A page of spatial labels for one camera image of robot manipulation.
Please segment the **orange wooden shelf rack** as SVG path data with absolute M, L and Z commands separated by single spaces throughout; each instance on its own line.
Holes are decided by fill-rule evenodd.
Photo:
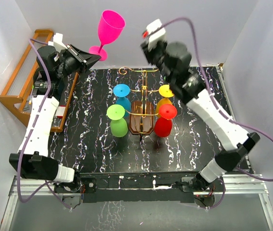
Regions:
M 38 68 L 36 57 L 32 47 L 28 44 L 0 95 L 0 102 L 24 126 L 28 125 L 30 118 L 31 105 L 28 104 L 28 100 L 33 85 L 33 75 Z M 72 102 L 78 77 L 79 74 L 75 73 L 65 79 L 65 89 L 59 103 L 60 107 L 64 107 L 63 116 L 60 118 L 54 117 L 51 132 L 62 132 L 64 130 L 65 120 L 68 117 L 68 109 Z

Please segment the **red plastic wine glass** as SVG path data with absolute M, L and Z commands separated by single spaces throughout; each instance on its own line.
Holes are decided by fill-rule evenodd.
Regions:
M 164 104 L 159 108 L 159 115 L 154 132 L 158 137 L 167 137 L 171 133 L 172 119 L 177 115 L 177 109 L 172 104 Z

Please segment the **magenta plastic wine glass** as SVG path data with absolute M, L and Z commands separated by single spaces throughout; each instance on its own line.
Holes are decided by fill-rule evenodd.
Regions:
M 113 10 L 103 11 L 98 25 L 100 45 L 90 47 L 89 53 L 99 55 L 100 61 L 105 61 L 107 51 L 103 49 L 103 46 L 117 40 L 125 25 L 125 20 L 119 13 Z

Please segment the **green plastic wine glass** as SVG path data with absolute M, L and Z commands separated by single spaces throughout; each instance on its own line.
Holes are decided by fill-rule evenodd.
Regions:
M 111 120 L 110 128 L 114 137 L 122 138 L 128 133 L 125 112 L 125 108 L 119 104 L 111 105 L 107 109 L 106 115 Z

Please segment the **orange plastic wine glass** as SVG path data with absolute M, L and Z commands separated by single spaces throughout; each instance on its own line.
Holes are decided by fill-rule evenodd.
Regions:
M 156 113 L 157 117 L 163 117 L 164 119 L 171 120 L 177 115 L 177 109 L 170 101 L 170 97 L 173 97 L 174 94 L 169 88 L 169 85 L 162 85 L 158 90 L 159 94 L 162 96 L 162 99 L 157 103 Z

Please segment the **green capped marker pen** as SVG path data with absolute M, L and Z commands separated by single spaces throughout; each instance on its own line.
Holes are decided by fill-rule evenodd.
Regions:
M 29 104 L 29 105 L 32 104 L 33 91 L 34 91 L 34 85 L 32 85 L 31 93 L 30 93 L 30 96 L 29 96 L 29 100 L 28 100 L 28 104 Z

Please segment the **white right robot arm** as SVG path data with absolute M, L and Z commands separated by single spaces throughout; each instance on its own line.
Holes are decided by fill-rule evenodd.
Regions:
M 148 63 L 156 66 L 169 83 L 172 93 L 209 126 L 223 146 L 223 151 L 190 182 L 195 189 L 208 191 L 218 177 L 237 167 L 258 143 L 260 136 L 230 122 L 226 111 L 208 93 L 202 77 L 190 69 L 192 55 L 185 44 L 158 41 L 151 46 L 144 41 L 141 49 Z

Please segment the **blue plastic wine glass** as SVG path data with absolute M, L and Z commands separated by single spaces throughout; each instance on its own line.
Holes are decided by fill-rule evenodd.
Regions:
M 118 84 L 113 89 L 114 95 L 117 97 L 115 104 L 121 105 L 125 109 L 124 118 L 129 117 L 129 112 L 131 112 L 131 102 L 127 98 L 130 93 L 130 88 L 126 84 Z

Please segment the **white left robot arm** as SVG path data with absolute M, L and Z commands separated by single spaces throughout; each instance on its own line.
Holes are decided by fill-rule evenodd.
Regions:
M 35 52 L 39 68 L 34 76 L 30 119 L 23 142 L 16 154 L 10 154 L 9 163 L 19 178 L 63 182 L 71 192 L 77 192 L 82 181 L 75 176 L 75 170 L 49 157 L 49 135 L 65 87 L 64 78 L 87 71 L 101 57 L 72 45 L 61 51 L 45 45 Z

